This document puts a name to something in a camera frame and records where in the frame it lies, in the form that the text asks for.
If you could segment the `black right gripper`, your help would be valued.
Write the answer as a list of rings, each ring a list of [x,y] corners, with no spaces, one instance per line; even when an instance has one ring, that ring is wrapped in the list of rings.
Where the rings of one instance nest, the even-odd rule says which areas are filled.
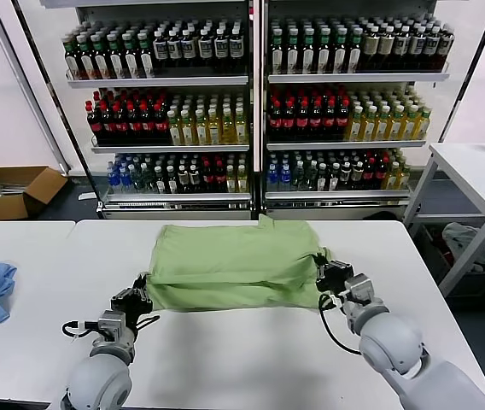
[[[345,282],[354,276],[353,266],[342,261],[330,261],[321,253],[314,255],[313,260],[318,267],[318,291],[339,296],[346,289]]]

